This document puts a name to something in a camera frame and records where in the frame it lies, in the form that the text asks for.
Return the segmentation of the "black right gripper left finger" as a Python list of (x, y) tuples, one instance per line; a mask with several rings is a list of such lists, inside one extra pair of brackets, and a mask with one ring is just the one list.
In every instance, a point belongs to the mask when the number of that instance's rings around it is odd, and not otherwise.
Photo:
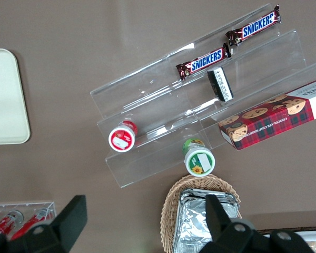
[(15, 240), (0, 234), (0, 252), (70, 252), (86, 224), (86, 196), (76, 195), (51, 223), (37, 225)]

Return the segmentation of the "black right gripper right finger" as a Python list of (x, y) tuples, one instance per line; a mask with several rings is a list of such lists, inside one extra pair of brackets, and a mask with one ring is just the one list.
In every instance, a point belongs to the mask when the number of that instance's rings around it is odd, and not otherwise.
[(276, 229), (265, 237), (241, 220), (232, 221), (215, 195), (206, 196), (205, 210), (212, 240), (200, 252), (313, 252), (293, 231)]

